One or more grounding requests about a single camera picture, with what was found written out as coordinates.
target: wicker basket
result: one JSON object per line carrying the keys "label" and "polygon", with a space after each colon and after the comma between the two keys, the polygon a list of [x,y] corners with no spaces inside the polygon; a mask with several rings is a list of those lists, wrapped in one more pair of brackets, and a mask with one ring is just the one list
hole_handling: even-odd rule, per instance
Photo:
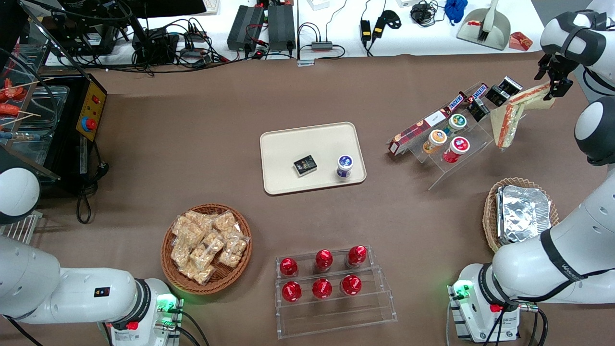
{"label": "wicker basket", "polygon": [[[237,219],[241,232],[252,238],[250,227],[245,221],[243,215],[229,206],[225,206],[224,204],[202,204],[200,206],[192,207],[190,210],[200,212],[201,214],[222,214],[223,212],[230,210],[235,216],[235,219]],[[244,272],[248,262],[250,261],[250,256],[252,255],[252,241],[248,242],[248,248],[245,250],[244,256],[241,258],[236,268],[231,268],[219,263],[217,258],[220,254],[218,254],[216,259],[213,261],[213,266],[216,267],[216,270],[213,272],[212,277],[205,285],[199,285],[196,281],[182,275],[177,269],[175,262],[171,259],[171,251],[173,251],[173,246],[171,244],[174,239],[175,235],[171,232],[171,227],[169,227],[167,234],[164,235],[164,240],[162,241],[162,270],[164,271],[164,275],[167,279],[175,287],[192,294],[213,294],[227,288]]]}
{"label": "wicker basket", "polygon": [[500,248],[500,243],[498,240],[498,211],[496,207],[497,201],[497,193],[498,188],[504,185],[515,185],[518,187],[525,188],[538,188],[540,189],[551,202],[551,208],[549,211],[549,218],[551,219],[551,225],[555,226],[559,223],[560,218],[557,215],[557,209],[555,208],[555,204],[551,200],[551,197],[540,188],[537,184],[530,182],[527,179],[521,178],[506,178],[498,181],[491,190],[489,191],[489,195],[487,195],[487,200],[485,201],[485,213],[483,214],[483,229],[485,231],[485,236],[487,238],[487,243],[493,252],[496,252]]}

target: control panel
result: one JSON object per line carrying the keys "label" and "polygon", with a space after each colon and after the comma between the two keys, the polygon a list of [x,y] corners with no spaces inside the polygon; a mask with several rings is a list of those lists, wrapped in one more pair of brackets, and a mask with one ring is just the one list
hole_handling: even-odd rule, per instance
{"label": "control panel", "polygon": [[79,121],[77,121],[76,129],[85,138],[90,141],[94,141],[96,131],[98,129],[98,123],[100,122],[100,115],[105,107],[106,95],[95,83],[90,82],[90,86],[87,88],[87,93],[81,108],[81,114],[79,114]]}

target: beige tray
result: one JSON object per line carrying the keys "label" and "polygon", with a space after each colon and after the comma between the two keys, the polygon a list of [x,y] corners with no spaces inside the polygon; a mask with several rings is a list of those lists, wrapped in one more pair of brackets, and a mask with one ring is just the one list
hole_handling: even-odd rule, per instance
{"label": "beige tray", "polygon": [[[318,168],[300,177],[293,163],[307,155],[312,155]],[[341,155],[354,160],[348,178],[336,173]],[[356,184],[367,177],[357,131],[348,122],[265,132],[261,161],[263,184],[270,195]]]}

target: wooden skewer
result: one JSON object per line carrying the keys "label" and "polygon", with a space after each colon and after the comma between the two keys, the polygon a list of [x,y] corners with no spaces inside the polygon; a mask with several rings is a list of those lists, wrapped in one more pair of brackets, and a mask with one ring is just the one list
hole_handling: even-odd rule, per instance
{"label": "wooden skewer", "polygon": [[41,116],[41,115],[36,114],[36,113],[30,113],[29,111],[19,111],[19,113],[29,114],[30,116],[32,116],[32,115],[33,115],[33,116]]}
{"label": "wooden skewer", "polygon": [[[52,79],[53,79],[53,77],[51,77],[51,78],[47,78],[47,79],[43,79],[42,81],[46,82],[46,81],[50,81],[50,80],[52,80]],[[39,82],[39,81],[33,81],[33,82],[30,82],[30,83],[22,84],[22,85],[20,85],[20,86],[21,86],[21,87],[24,87],[24,86],[29,86],[29,85],[32,85],[32,84],[36,84],[36,83],[38,83],[38,82]],[[0,89],[0,92],[5,91],[6,89],[8,89],[8,88],[7,88],[7,87],[4,87],[4,88]]]}
{"label": "wooden skewer", "polygon": [[7,126],[7,125],[11,125],[12,123],[16,123],[17,121],[21,121],[21,120],[24,120],[25,118],[29,118],[29,117],[31,117],[31,116],[35,116],[35,115],[37,115],[37,114],[30,113],[30,115],[26,115],[26,116],[24,116],[23,118],[19,118],[19,119],[11,120],[11,121],[9,121],[8,123],[4,123],[4,124],[0,125],[0,127],[4,127],[4,126]]}

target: keyboard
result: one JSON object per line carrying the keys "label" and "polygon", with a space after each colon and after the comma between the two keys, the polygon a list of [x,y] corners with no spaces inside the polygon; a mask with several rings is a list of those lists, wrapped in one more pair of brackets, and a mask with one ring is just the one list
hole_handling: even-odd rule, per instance
{"label": "keyboard", "polygon": [[204,14],[218,14],[218,10],[220,9],[220,0],[203,0],[203,2],[205,3],[205,8],[207,9],[207,12]]}

